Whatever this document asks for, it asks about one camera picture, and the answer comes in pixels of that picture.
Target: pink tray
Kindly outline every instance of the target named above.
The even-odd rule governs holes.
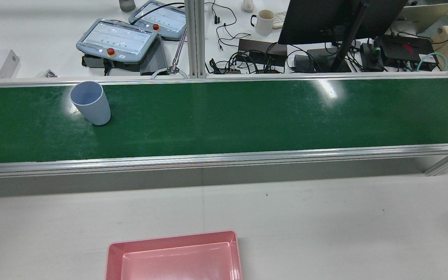
[[[106,280],[242,280],[234,231],[112,243]]]

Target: keyboard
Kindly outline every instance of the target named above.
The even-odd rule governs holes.
[[[274,21],[272,22],[272,28],[281,28],[285,21],[286,11],[277,12],[274,14]]]

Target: white mug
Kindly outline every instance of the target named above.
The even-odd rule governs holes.
[[[257,23],[253,24],[252,19],[257,18]],[[250,18],[250,24],[255,27],[259,35],[267,36],[272,32],[272,23],[274,22],[274,13],[269,10],[261,10]]]

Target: light blue cup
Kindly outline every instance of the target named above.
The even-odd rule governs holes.
[[[70,92],[70,99],[88,122],[101,126],[110,120],[107,96],[97,82],[87,81],[76,85]]]

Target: teal cable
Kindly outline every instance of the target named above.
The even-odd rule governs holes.
[[[443,58],[443,60],[445,61],[445,66],[443,67],[443,71],[447,71],[447,59],[445,58],[445,56],[441,53],[433,52],[433,53],[429,53],[429,54],[425,55],[425,57],[423,57],[423,59],[421,59],[421,61],[418,64],[418,67],[416,68],[416,72],[419,71],[419,69],[421,68],[421,64],[423,64],[424,60],[427,59],[430,55],[441,56]]]

